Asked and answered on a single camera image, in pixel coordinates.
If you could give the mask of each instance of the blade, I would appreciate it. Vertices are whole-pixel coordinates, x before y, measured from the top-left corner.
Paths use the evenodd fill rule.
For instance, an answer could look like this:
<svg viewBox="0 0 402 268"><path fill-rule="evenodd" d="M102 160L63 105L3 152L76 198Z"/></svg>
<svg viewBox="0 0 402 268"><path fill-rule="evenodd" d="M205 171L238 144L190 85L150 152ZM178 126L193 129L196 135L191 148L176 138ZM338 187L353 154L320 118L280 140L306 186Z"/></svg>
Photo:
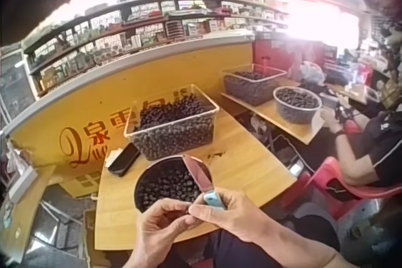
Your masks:
<svg viewBox="0 0 402 268"><path fill-rule="evenodd" d="M183 162L202 192L214 190L214 186L207 176L208 168L203 162L195 160L187 154L183 154Z"/></svg>

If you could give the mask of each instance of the blue knife handle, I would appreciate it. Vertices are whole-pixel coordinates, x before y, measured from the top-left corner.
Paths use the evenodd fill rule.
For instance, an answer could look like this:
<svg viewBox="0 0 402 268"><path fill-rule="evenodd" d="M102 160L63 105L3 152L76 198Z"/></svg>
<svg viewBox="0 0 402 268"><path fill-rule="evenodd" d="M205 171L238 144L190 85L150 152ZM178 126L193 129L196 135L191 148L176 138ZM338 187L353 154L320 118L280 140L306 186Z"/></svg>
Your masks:
<svg viewBox="0 0 402 268"><path fill-rule="evenodd" d="M220 210L226 210L226 206L223 204L220 196L215 191L206 192L204 194L204 201L209 206L216 207Z"/></svg>

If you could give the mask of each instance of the yellow wall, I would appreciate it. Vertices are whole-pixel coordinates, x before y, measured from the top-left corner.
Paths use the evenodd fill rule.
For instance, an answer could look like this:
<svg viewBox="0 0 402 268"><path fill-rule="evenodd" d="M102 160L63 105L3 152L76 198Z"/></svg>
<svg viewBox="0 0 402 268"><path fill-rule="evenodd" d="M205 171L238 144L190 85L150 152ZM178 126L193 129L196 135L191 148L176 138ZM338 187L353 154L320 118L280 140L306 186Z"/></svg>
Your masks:
<svg viewBox="0 0 402 268"><path fill-rule="evenodd" d="M35 165L58 166L59 177L53 182L100 170L108 149L128 143L123 136L123 122L136 97L195 83L234 114L239 108L220 96L221 71L252 60L248 43L197 50L135 66L64 97L34 115L11 137L33 153Z"/></svg>

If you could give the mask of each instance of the black bowl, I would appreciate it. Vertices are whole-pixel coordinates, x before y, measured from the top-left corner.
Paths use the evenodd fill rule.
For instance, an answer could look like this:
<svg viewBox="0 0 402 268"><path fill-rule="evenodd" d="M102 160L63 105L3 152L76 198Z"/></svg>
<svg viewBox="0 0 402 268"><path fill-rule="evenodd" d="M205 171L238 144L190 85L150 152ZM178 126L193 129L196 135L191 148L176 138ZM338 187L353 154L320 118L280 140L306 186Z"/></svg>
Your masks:
<svg viewBox="0 0 402 268"><path fill-rule="evenodd" d="M147 208L143 205L143 202L140 199L139 188L143 185L144 182L153 183L158 181L162 174L162 171L166 169L174 169L175 171L181 171L182 173L186 173L188 171L181 156L170 156L151 164L139 177L134 189L134 204L141 213L145 212ZM210 172L208 170L206 172L208 179L212 181Z"/></svg>

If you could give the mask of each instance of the wristwatch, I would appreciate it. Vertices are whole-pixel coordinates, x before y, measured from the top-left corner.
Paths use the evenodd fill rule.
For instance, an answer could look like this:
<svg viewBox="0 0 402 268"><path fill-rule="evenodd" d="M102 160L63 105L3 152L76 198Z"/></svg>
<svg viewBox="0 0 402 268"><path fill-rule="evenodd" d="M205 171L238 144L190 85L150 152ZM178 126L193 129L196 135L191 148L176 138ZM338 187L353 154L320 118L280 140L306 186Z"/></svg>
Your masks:
<svg viewBox="0 0 402 268"><path fill-rule="evenodd" d="M335 135L335 139L336 139L338 136L346 135L346 132L344 130L339 130L334 135Z"/></svg>

